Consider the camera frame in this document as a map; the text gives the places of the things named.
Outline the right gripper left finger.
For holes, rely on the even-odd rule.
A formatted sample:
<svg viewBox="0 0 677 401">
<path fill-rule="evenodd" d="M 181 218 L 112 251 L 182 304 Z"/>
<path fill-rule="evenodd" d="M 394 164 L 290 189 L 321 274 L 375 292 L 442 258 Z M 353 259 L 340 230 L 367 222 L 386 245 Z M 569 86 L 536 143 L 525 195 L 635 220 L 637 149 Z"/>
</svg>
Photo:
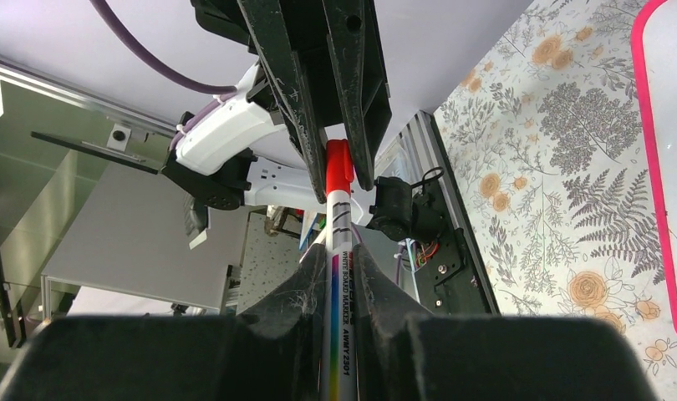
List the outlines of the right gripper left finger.
<svg viewBox="0 0 677 401">
<path fill-rule="evenodd" d="M 45 326 L 0 400 L 315 400 L 326 251 L 236 316 L 73 316 Z"/>
</svg>

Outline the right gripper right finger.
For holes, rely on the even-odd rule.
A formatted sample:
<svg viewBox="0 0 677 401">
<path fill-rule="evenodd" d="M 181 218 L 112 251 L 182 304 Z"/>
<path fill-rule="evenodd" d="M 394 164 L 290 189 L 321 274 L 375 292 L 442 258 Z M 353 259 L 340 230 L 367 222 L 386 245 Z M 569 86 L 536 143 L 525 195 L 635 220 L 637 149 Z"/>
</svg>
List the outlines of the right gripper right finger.
<svg viewBox="0 0 677 401">
<path fill-rule="evenodd" d="M 353 249 L 362 400 L 654 400 L 604 321 L 436 315 Z"/>
</svg>

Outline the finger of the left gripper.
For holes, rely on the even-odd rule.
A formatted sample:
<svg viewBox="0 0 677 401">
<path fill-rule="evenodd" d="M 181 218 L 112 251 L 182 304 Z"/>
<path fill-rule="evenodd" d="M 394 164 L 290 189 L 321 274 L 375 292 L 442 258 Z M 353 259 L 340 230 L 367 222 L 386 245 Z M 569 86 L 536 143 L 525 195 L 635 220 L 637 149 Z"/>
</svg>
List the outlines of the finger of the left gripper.
<svg viewBox="0 0 677 401">
<path fill-rule="evenodd" d="M 288 27 L 279 1 L 240 1 L 239 8 L 270 78 L 278 102 L 286 110 L 285 124 L 293 128 L 310 183 L 320 204 L 327 201 L 326 134 L 318 125 L 307 75 L 298 53 L 292 49 Z"/>
<path fill-rule="evenodd" d="M 392 117 L 389 83 L 373 1 L 324 1 L 328 51 L 355 177 L 375 181 L 375 157 Z"/>
</svg>

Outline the red whiteboard marker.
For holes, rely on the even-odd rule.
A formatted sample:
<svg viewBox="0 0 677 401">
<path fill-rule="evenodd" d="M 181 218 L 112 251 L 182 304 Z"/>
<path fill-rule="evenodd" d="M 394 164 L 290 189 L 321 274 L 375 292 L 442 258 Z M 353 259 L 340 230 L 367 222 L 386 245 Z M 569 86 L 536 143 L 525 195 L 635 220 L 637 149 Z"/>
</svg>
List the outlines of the red whiteboard marker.
<svg viewBox="0 0 677 401">
<path fill-rule="evenodd" d="M 327 195 L 327 301 L 320 365 L 322 400 L 357 398 L 350 193 L 335 190 Z"/>
</svg>

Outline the red marker cap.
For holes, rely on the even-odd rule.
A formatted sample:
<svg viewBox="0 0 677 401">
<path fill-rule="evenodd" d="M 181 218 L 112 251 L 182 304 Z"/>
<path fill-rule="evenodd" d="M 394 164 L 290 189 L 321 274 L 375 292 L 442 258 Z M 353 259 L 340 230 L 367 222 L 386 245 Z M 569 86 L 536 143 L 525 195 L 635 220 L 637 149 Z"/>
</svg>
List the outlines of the red marker cap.
<svg viewBox="0 0 677 401">
<path fill-rule="evenodd" d="M 354 165 L 347 140 L 329 140 L 327 142 L 326 194 L 335 190 L 351 192 L 354 180 Z"/>
</svg>

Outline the pink framed whiteboard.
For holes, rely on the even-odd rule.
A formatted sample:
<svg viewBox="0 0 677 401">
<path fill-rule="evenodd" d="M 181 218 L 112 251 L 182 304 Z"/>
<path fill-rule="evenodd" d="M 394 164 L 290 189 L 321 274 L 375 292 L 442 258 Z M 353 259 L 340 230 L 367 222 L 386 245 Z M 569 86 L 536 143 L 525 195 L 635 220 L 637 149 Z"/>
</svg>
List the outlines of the pink framed whiteboard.
<svg viewBox="0 0 677 401">
<path fill-rule="evenodd" d="M 677 1 L 648 1 L 631 36 L 672 323 L 677 333 Z"/>
</svg>

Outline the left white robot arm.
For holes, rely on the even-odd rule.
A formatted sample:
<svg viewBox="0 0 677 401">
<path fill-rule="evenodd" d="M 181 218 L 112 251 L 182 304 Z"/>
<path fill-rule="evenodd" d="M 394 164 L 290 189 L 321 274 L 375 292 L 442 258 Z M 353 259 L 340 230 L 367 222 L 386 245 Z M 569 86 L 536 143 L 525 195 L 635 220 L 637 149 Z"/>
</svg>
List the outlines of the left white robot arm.
<svg viewBox="0 0 677 401">
<path fill-rule="evenodd" d="M 374 186 L 374 164 L 392 117 L 389 83 L 371 1 L 195 1 L 198 24 L 257 56 L 232 97 L 180 135 L 164 174 L 207 201 L 223 166 L 277 132 L 308 167 L 325 201 L 325 130 L 344 127 L 355 177 Z"/>
</svg>

